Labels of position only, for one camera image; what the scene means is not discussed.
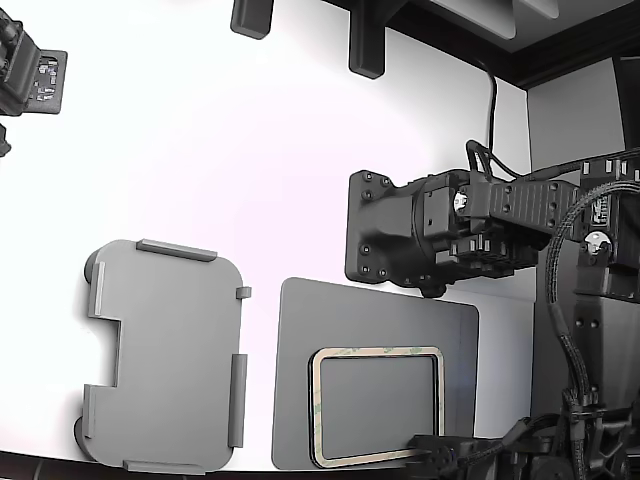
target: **white table surface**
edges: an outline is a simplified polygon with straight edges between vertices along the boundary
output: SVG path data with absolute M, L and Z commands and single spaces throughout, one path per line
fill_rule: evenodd
M 483 72 L 388 31 L 371 81 L 348 71 L 345 11 L 275 3 L 258 42 L 229 29 L 231 0 L 3 1 L 69 66 L 61 115 L 3 120 L 0 450 L 84 459 L 72 427 L 83 385 L 113 383 L 115 326 L 87 318 L 82 269 L 112 240 L 149 238 L 215 250 L 253 287 L 245 447 L 226 469 L 274 469 L 280 286 L 349 284 L 349 175 L 403 184 L 464 167 L 466 140 L 484 138 Z M 496 150 L 526 171 L 526 94 L 500 85 Z M 534 296 L 532 271 L 447 294 L 481 314 L 477 435 L 528 413 Z

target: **black mounting bracket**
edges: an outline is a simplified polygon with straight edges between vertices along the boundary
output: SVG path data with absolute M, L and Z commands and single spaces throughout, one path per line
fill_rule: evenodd
M 274 0 L 234 0 L 231 30 L 263 39 L 271 30 Z M 345 8 L 351 14 L 349 69 L 367 78 L 384 74 L 385 28 L 409 0 L 353 0 Z
M 262 40 L 271 31 L 273 0 L 234 0 L 231 30 Z
M 356 0 L 351 9 L 349 69 L 367 78 L 384 74 L 385 28 L 408 0 Z

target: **black ceiling beam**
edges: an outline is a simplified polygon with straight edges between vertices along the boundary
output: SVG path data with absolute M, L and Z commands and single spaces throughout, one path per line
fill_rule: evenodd
M 525 90 L 606 58 L 640 52 L 640 0 L 515 53 L 408 0 L 324 1 L 350 12 L 349 68 L 369 78 L 384 74 L 386 27 L 476 67 L 484 63 L 496 77 Z M 271 28 L 273 2 L 235 0 L 232 30 L 264 38 Z
M 487 65 L 498 78 L 515 84 L 511 54 L 469 30 L 448 22 L 439 15 L 408 3 L 389 22 L 389 28 L 484 69 Z
M 634 1 L 512 55 L 515 85 L 528 90 L 640 47 L 640 2 Z

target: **metal frame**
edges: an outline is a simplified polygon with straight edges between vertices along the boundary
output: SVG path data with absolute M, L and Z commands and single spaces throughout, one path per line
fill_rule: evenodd
M 374 347 L 374 348 L 324 348 L 318 351 L 310 362 L 310 418 L 312 425 L 312 459 L 321 468 L 341 468 L 353 465 L 384 462 L 399 458 L 412 457 L 416 450 L 405 449 L 391 452 L 358 455 L 355 457 L 325 458 L 322 451 L 322 382 L 320 367 L 328 358 L 401 358 L 432 357 L 435 362 L 436 376 L 436 421 L 435 435 L 444 435 L 444 357 L 437 347 Z

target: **gray plastic tray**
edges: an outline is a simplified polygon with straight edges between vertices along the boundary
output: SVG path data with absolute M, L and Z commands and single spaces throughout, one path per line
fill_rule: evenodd
M 215 252 L 119 240 L 87 261 L 89 317 L 119 323 L 116 385 L 85 385 L 75 437 L 129 471 L 203 475 L 242 446 L 242 285 Z
M 394 347 L 437 347 L 444 364 L 443 433 L 473 436 L 475 307 L 299 278 L 284 282 L 272 446 L 277 468 L 323 468 L 313 448 L 316 402 L 310 371 L 316 353 L 326 348 Z M 325 459 L 402 451 L 413 435 L 435 433 L 435 363 L 434 358 L 419 356 L 325 359 L 320 371 L 320 448 Z M 342 468 L 389 468 L 405 462 Z

